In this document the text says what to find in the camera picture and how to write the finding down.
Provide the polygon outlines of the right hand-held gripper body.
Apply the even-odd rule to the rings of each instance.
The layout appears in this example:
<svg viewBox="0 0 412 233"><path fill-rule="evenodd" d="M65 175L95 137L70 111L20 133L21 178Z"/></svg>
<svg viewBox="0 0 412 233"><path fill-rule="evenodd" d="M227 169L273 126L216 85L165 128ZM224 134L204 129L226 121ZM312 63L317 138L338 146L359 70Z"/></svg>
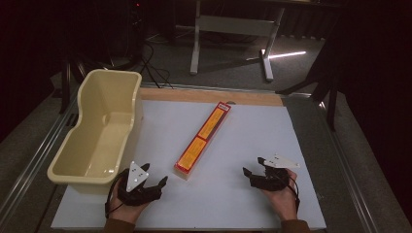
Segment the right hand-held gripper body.
<svg viewBox="0 0 412 233"><path fill-rule="evenodd" d="M263 166L264 175L256 175L254 178L251 178L250 185L252 187L268 191L282 190L290 183L288 169L300 167L299 163L277 154L265 159L266 166Z"/></svg>

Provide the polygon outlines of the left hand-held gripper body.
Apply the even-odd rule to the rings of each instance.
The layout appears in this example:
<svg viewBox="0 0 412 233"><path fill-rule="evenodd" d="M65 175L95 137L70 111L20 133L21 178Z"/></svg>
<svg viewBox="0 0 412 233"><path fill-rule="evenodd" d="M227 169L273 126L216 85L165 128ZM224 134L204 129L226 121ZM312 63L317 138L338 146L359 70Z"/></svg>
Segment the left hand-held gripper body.
<svg viewBox="0 0 412 233"><path fill-rule="evenodd" d="M161 197L161 190L155 186L145 187L145 182L149 177L134 161L130 163L121 175L118 198L127 206L140 206L158 200Z"/></svg>

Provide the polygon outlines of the long red and yellow box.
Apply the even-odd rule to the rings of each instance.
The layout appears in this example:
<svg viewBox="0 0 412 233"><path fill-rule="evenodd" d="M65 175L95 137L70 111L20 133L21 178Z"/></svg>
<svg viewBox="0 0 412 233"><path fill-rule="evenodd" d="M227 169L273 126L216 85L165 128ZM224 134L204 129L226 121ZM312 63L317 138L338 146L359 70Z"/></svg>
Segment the long red and yellow box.
<svg viewBox="0 0 412 233"><path fill-rule="evenodd" d="M224 102L219 102L216 105L175 162L174 171L178 176L183 179L189 177L197 161L210 144L210 141L219 130L230 110L231 106Z"/></svg>

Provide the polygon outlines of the cream plastic tub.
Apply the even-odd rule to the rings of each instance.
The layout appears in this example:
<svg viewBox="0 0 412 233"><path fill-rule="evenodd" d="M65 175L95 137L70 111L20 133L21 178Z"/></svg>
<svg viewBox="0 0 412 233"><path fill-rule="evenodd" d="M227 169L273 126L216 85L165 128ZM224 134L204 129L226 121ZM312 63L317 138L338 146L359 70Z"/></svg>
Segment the cream plastic tub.
<svg viewBox="0 0 412 233"><path fill-rule="evenodd" d="M80 192L110 186L133 157L124 150L143 119L142 77L136 72L93 70L77 95L79 117L48 169L53 183Z"/></svg>

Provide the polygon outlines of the person's left hand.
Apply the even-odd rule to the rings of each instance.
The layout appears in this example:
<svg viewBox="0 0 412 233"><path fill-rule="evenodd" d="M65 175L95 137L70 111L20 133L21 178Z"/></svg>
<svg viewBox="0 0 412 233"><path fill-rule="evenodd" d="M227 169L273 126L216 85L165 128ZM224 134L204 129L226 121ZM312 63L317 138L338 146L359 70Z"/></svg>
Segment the person's left hand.
<svg viewBox="0 0 412 233"><path fill-rule="evenodd" d="M149 206L149 203L140 206L127 206L123 204L118 198L119 184L120 181L117 181L113 189L108 218L120 219L127 222L136 223L139 216Z"/></svg>

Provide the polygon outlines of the person's right hand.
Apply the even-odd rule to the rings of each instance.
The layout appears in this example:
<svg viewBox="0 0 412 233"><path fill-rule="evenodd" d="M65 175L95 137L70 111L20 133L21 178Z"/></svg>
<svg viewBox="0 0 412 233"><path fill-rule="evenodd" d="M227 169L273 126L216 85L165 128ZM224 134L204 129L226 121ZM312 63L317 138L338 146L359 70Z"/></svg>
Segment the person's right hand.
<svg viewBox="0 0 412 233"><path fill-rule="evenodd" d="M297 175L291 170L288 170L288 174L290 183L284 189L279 191L262 190L281 221L297 219L296 191L294 187Z"/></svg>

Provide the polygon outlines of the black tripod stand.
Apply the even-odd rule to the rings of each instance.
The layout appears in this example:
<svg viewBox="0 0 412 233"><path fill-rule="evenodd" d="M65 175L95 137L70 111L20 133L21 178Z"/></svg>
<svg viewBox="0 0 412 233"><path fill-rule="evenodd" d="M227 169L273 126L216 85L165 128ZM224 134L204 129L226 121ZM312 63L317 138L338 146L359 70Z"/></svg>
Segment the black tripod stand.
<svg viewBox="0 0 412 233"><path fill-rule="evenodd" d="M71 79L74 78L81 83L86 77L85 63L78 56L68 56L62 59L61 72L61 106L60 113L63 114L69 106L71 99Z"/></svg>

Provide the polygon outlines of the white metal table frame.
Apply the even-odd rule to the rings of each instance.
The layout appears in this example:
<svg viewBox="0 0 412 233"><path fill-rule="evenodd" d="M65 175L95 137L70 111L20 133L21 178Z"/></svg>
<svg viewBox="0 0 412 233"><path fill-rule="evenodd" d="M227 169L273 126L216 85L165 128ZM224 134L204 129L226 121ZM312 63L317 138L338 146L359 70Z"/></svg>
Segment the white metal table frame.
<svg viewBox="0 0 412 233"><path fill-rule="evenodd" d="M265 49L259 51L259 59L262 64L265 79L268 82L273 82L274 77L269 55L273 48L285 9L280 8L274 20L260 20L203 15L201 14L201 0L196 0L195 3L194 44L189 73L191 75L198 73L201 31L259 36L268 38Z"/></svg>

